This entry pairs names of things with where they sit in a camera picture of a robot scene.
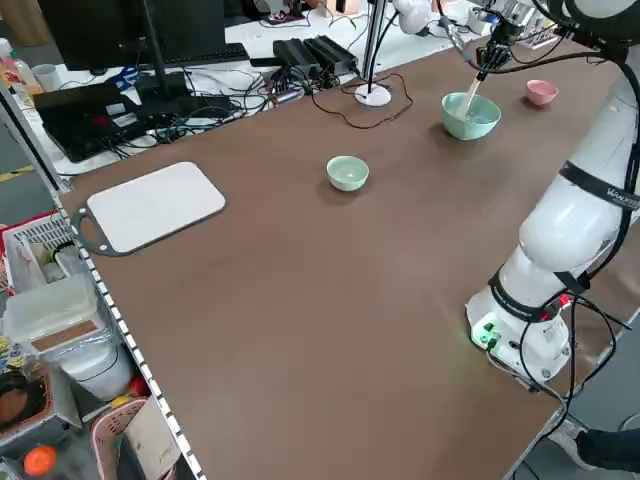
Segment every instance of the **plastic storage bin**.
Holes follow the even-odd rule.
[[[91,446],[98,462],[101,480],[117,480],[118,451],[114,445],[116,436],[123,433],[138,411],[146,403],[147,397],[139,397],[105,413],[91,427]],[[176,478],[175,467],[169,470],[163,480]]]
[[[88,275],[10,297],[3,333],[34,355],[52,354],[105,328]]]
[[[23,239],[31,243],[41,243],[53,250],[62,243],[71,240],[71,232],[66,223],[55,212],[48,212],[18,225],[0,228],[0,252],[6,268],[9,294],[29,290],[28,271],[24,268],[24,259],[19,253]]]
[[[59,361],[71,378],[100,400],[108,402],[127,391],[133,378],[129,357],[119,345],[86,345]]]

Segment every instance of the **white cutting board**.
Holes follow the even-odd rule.
[[[126,255],[219,212],[225,203],[194,163],[180,162],[96,193],[87,207],[107,240],[97,253]]]

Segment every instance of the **tabletop clutter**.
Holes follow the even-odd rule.
[[[175,478],[179,449],[60,215],[0,229],[0,251],[10,294],[0,323],[0,472]],[[154,464],[158,448],[172,454]]]

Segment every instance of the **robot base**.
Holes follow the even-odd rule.
[[[360,85],[356,89],[356,100],[369,107],[382,107],[391,101],[391,93],[377,83],[371,86],[371,93],[367,85]]]
[[[467,305],[471,340],[487,350],[489,342],[493,343],[494,339],[496,344],[491,355],[529,379],[520,361],[520,339],[527,323],[501,311],[493,298],[490,301],[483,298],[484,293],[491,295],[481,292]],[[569,330],[560,315],[544,323],[531,324],[525,337],[523,354],[529,373],[538,383],[545,383],[558,374],[571,358]]]

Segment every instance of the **small green bowl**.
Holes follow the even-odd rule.
[[[456,110],[466,93],[450,93],[442,99],[442,123],[444,128],[460,140],[475,140],[493,130],[502,116],[500,107],[488,98],[476,95],[471,101],[466,119],[456,117]]]
[[[369,177],[369,167],[356,157],[334,157],[327,163],[331,185],[343,192],[353,192],[364,185]]]

